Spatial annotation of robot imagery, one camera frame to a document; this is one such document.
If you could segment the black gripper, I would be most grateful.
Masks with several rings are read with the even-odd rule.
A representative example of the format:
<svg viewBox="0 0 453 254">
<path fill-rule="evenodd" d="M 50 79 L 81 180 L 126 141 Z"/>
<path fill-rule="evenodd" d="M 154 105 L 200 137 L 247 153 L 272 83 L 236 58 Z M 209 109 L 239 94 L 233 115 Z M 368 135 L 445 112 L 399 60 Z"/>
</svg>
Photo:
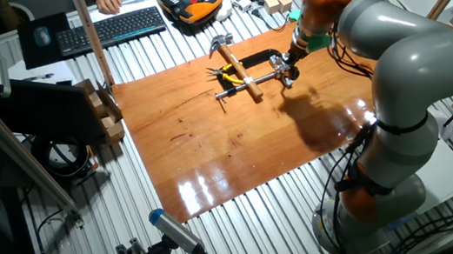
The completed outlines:
<svg viewBox="0 0 453 254">
<path fill-rule="evenodd" d="M 283 61 L 290 65 L 290 68 L 296 68 L 297 62 L 308 56 L 309 51 L 307 49 L 309 42 L 305 39 L 292 39 L 290 42 L 290 48 L 288 52 L 282 54 Z"/>
</svg>

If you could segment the person's bare hand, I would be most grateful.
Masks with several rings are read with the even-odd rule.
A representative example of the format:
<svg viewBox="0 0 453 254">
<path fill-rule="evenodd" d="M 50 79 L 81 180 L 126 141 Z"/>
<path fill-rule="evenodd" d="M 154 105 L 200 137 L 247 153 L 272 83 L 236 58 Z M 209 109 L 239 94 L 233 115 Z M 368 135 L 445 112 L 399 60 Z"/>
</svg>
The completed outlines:
<svg viewBox="0 0 453 254">
<path fill-rule="evenodd" d="M 95 0 L 101 13 L 116 15 L 120 11 L 123 0 Z"/>
</svg>

